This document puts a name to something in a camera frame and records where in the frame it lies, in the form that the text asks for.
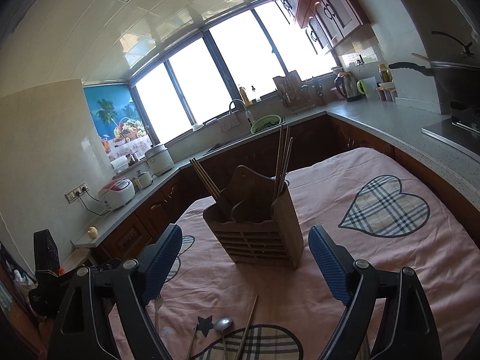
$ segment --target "gas stove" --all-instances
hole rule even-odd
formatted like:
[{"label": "gas stove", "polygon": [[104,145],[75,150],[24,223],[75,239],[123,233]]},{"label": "gas stove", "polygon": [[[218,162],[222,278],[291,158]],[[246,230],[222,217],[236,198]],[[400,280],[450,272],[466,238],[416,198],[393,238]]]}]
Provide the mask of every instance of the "gas stove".
[{"label": "gas stove", "polygon": [[480,109],[451,102],[452,117],[421,130],[480,162]]}]

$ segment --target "wall socket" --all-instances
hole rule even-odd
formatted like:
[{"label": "wall socket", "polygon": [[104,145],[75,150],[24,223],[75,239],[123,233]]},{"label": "wall socket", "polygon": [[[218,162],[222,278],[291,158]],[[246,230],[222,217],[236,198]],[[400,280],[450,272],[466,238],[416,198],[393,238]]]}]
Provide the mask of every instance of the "wall socket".
[{"label": "wall socket", "polygon": [[80,195],[83,195],[85,192],[83,191],[83,188],[86,188],[86,190],[88,191],[88,185],[87,183],[82,183],[80,184],[77,188],[75,188],[74,190],[70,191],[69,193],[66,193],[65,194],[65,197],[67,198],[68,200],[68,203],[71,203],[73,202],[76,198],[78,198],[78,196],[76,195],[76,192],[80,192]]}]

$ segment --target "countertop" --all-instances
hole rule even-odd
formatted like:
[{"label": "countertop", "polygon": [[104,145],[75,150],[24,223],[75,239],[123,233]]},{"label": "countertop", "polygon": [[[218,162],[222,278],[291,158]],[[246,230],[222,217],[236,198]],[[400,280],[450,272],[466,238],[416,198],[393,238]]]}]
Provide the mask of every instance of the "countertop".
[{"label": "countertop", "polygon": [[[297,112],[286,116],[285,124],[293,126],[322,115],[330,115],[346,121],[409,154],[440,175],[480,210],[480,163],[459,150],[422,133],[422,127],[447,119],[448,115],[439,115],[396,105],[392,102],[373,102],[363,99],[352,103],[333,102],[326,106]],[[79,239],[72,240],[73,246],[75,248],[94,248],[98,246],[146,199],[179,173],[181,169],[189,167],[190,159],[193,157],[202,162],[245,142],[278,132],[279,128],[275,127],[240,139],[208,154],[206,153],[209,149],[205,149],[176,162],[170,171],[155,177],[151,186],[136,193],[126,206],[99,219],[94,225],[98,230],[97,238],[90,239],[87,234],[83,234]]]}]

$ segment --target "ceiling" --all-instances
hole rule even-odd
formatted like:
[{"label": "ceiling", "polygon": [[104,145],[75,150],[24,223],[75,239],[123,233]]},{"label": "ceiling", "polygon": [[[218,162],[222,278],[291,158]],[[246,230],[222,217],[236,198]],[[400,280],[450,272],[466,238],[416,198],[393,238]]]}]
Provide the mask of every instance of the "ceiling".
[{"label": "ceiling", "polygon": [[0,49],[0,97],[60,80],[126,80],[250,0],[36,0]]}]

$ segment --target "electric kettle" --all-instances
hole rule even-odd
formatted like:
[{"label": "electric kettle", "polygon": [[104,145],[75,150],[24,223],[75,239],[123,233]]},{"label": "electric kettle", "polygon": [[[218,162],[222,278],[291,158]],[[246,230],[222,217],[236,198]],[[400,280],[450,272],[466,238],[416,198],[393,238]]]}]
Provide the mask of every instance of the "electric kettle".
[{"label": "electric kettle", "polygon": [[364,95],[357,88],[357,80],[349,71],[341,71],[335,79],[335,86],[348,102],[360,100]]}]

